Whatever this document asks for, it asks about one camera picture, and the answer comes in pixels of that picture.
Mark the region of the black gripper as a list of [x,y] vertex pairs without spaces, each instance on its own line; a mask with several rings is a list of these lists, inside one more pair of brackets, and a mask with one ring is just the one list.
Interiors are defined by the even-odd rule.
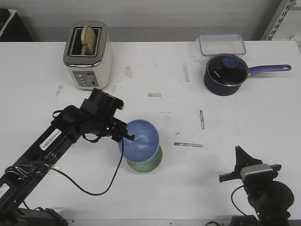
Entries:
[[107,107],[105,98],[104,91],[94,88],[89,98],[84,100],[80,110],[87,116],[80,125],[80,134],[87,141],[90,141],[87,134],[96,135],[94,141],[102,137],[111,137],[114,141],[121,141],[123,138],[134,141],[135,135],[129,135],[127,124],[114,117],[117,109]]
[[281,170],[281,164],[268,165],[262,163],[262,160],[253,158],[245,152],[240,146],[235,147],[236,165],[231,173],[220,174],[219,182],[226,182],[235,179],[241,179],[243,182],[259,178],[276,178]]

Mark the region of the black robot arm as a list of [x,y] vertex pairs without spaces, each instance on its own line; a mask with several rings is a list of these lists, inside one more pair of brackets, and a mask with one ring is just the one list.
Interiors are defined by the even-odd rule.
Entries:
[[280,164],[268,165],[253,158],[240,146],[235,147],[236,165],[231,173],[221,174],[219,182],[240,179],[247,194],[247,200],[254,208],[256,216],[242,213],[233,216],[231,226],[288,226],[288,209],[294,202],[291,189],[276,181]]
[[66,226],[68,222],[50,208],[34,210],[20,208],[30,192],[57,161],[87,134],[96,135],[96,143],[102,137],[111,137],[116,142],[124,138],[133,140],[127,124],[114,117],[124,102],[97,88],[80,108],[70,105],[53,113],[50,127],[0,178],[0,224],[2,226]]

